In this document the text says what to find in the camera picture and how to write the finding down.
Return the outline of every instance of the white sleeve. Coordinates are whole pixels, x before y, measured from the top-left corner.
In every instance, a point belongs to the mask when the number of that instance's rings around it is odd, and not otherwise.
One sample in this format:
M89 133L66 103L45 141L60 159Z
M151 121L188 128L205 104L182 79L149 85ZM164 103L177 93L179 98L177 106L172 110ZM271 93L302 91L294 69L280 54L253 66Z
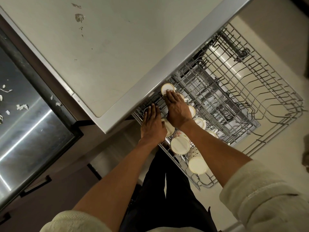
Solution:
M57 214L40 232L111 232L98 218L79 211L64 211Z
M220 200L249 231L309 231L309 203L257 160L226 183Z

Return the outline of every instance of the wire rack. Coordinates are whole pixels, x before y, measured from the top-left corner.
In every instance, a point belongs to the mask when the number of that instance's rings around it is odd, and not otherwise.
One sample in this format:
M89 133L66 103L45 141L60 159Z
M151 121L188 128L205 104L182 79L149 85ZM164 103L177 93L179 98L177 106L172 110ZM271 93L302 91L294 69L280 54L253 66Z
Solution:
M294 89L228 23L164 83L172 83L196 109L196 117L218 137L250 156L304 112ZM168 109L160 87L133 113L141 123L144 109L158 105L162 117ZM171 137L160 146L200 190L217 183L210 170L197 175L188 168L187 155L173 155Z

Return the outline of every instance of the right hand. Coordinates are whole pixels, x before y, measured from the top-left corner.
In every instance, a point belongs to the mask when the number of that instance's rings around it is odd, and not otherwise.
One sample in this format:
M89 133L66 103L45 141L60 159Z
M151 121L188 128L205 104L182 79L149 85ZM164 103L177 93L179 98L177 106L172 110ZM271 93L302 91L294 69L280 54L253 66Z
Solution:
M167 119L172 126L181 130L181 126L185 122L192 120L190 109L179 94L167 90L164 95L164 101L168 106Z

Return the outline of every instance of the left hand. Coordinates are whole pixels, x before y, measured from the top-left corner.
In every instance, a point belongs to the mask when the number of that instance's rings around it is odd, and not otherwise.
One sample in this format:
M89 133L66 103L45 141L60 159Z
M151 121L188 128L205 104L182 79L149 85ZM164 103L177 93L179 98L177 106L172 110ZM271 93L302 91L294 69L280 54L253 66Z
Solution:
M160 108L152 104L144 114L141 124L141 140L156 147L165 140L167 133L164 121L161 121Z

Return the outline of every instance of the dishwasher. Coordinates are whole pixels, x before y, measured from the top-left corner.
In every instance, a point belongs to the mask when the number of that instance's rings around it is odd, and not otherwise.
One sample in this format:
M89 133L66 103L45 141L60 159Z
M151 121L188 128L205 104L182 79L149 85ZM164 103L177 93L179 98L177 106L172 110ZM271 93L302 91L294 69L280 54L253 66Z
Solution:
M248 156L304 112L303 99L230 23L207 39L133 112L140 124L151 103L160 107L162 117L167 116L160 93L164 83L174 85L196 109L195 117L206 120L208 129ZM159 145L199 190L218 182L209 169L202 175L192 173L187 154L170 154L170 141L167 137Z

